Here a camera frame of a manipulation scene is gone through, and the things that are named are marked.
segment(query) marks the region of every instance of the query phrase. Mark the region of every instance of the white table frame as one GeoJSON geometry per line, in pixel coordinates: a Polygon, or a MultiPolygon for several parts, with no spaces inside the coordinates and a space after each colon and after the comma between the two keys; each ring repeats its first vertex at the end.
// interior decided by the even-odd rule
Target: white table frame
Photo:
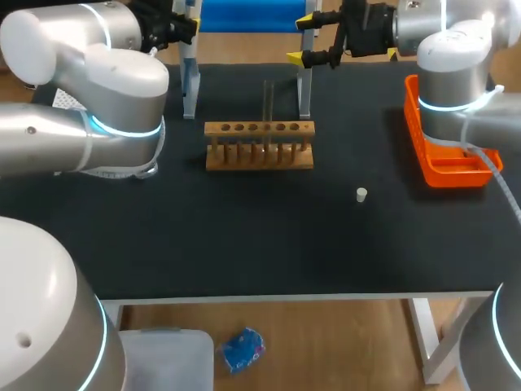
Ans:
{"type": "Polygon", "coordinates": [[[422,356],[422,373],[426,384],[441,384],[458,366],[459,337],[469,317],[492,292],[439,292],[439,293],[382,293],[382,294],[331,294],[331,295],[273,295],[228,297],[179,297],[166,299],[104,300],[109,318],[120,329],[124,305],[195,304],[262,301],[329,301],[329,300],[403,300],[409,302],[418,347],[422,356]],[[449,320],[442,340],[432,318],[429,299],[463,298],[458,312],[449,320]]]}

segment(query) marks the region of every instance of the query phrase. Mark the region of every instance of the plastic bin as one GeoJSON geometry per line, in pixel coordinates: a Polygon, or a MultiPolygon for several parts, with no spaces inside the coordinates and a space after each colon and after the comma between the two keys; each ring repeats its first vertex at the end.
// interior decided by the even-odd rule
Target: plastic bin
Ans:
{"type": "MultiPolygon", "coordinates": [[[[418,106],[418,75],[405,79],[405,119],[423,177],[431,187],[483,187],[493,173],[478,156],[468,156],[459,147],[442,147],[423,136],[418,106]]],[[[498,151],[484,150],[501,171],[503,163],[498,151]]]]}

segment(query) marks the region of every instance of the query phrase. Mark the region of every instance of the blue panel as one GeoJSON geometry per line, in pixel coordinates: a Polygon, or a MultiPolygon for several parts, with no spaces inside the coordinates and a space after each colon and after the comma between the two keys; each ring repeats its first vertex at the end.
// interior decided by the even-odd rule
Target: blue panel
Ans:
{"type": "Polygon", "coordinates": [[[298,33],[305,0],[203,0],[203,33],[298,33]]]}

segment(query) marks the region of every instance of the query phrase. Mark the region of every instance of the small white cap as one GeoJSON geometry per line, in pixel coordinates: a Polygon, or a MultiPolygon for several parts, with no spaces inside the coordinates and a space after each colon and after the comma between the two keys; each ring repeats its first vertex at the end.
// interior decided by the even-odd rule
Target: small white cap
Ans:
{"type": "Polygon", "coordinates": [[[367,189],[364,189],[363,187],[360,187],[357,190],[357,201],[358,202],[364,202],[367,197],[367,189]]]}

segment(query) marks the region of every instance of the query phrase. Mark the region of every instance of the wooden dowel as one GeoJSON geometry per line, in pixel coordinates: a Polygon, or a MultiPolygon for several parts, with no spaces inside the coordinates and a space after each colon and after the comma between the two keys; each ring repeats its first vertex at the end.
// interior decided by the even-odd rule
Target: wooden dowel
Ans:
{"type": "Polygon", "coordinates": [[[212,137],[212,152],[217,153],[217,137],[212,137]]]}
{"type": "Polygon", "coordinates": [[[304,139],[302,140],[302,146],[300,150],[305,151],[306,149],[308,149],[308,138],[304,137],[304,139]]]}
{"type": "Polygon", "coordinates": [[[252,163],[255,163],[255,159],[257,158],[257,145],[255,141],[252,143],[252,163]]]}
{"type": "Polygon", "coordinates": [[[237,142],[237,162],[240,163],[243,154],[243,145],[241,142],[237,142]]]}
{"type": "Polygon", "coordinates": [[[265,138],[264,140],[264,162],[268,163],[269,160],[269,140],[265,138]]]}
{"type": "Polygon", "coordinates": [[[282,153],[284,152],[284,150],[282,149],[282,144],[279,143],[277,145],[277,163],[278,164],[281,164],[282,163],[282,153]]]}
{"type": "Polygon", "coordinates": [[[228,142],[223,143],[223,144],[222,144],[222,147],[223,147],[224,157],[225,157],[225,161],[224,161],[224,163],[225,163],[225,165],[227,165],[227,164],[228,164],[228,155],[229,155],[229,154],[228,154],[228,152],[229,152],[229,151],[228,151],[228,142]]]}
{"type": "Polygon", "coordinates": [[[296,143],[293,143],[291,145],[291,163],[295,161],[295,155],[296,155],[296,143]]]}

